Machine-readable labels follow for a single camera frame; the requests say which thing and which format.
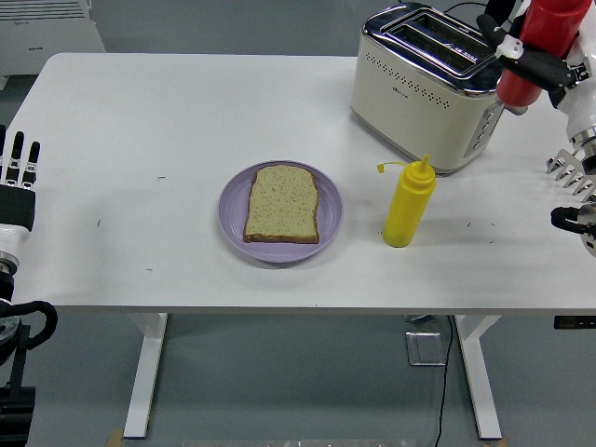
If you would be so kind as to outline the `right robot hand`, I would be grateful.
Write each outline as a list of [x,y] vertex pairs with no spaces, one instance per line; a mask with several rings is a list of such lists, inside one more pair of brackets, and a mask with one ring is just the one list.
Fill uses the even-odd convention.
[[504,67],[497,96],[513,109],[542,91],[567,116],[568,139],[595,136],[595,3],[490,1],[477,18],[481,34]]

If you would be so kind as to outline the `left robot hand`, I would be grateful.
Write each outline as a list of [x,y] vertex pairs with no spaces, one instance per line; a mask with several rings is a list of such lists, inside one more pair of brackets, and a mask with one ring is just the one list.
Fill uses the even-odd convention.
[[25,151],[25,136],[17,131],[8,152],[7,128],[1,126],[1,252],[17,257],[33,230],[34,184],[41,145],[33,141]]

